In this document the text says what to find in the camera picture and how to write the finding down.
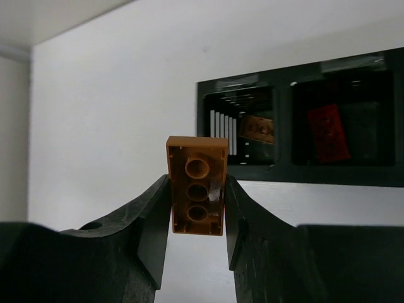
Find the brown lego brick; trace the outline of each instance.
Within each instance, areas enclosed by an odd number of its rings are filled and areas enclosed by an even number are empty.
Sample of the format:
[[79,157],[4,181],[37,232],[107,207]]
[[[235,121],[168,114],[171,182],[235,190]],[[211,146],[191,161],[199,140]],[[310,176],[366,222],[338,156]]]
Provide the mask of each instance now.
[[167,140],[175,233],[223,234],[228,146],[225,138],[171,136]]
[[273,120],[245,115],[241,120],[239,137],[273,144]]

